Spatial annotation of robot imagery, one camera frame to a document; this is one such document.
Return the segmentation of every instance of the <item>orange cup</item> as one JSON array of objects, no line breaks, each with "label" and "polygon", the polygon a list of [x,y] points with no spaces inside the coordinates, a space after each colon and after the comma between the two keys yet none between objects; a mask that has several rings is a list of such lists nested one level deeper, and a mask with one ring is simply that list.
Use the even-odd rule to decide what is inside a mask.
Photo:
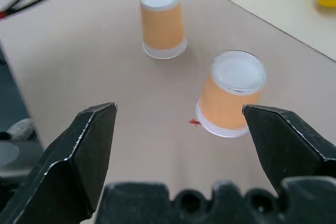
[{"label": "orange cup", "polygon": [[257,104],[267,72],[260,60],[244,51],[226,51],[216,57],[196,106],[198,120],[211,133],[238,137],[249,132],[244,104]]},{"label": "orange cup", "polygon": [[144,51],[156,59],[181,55],[187,40],[180,0],[140,0],[140,6]]}]

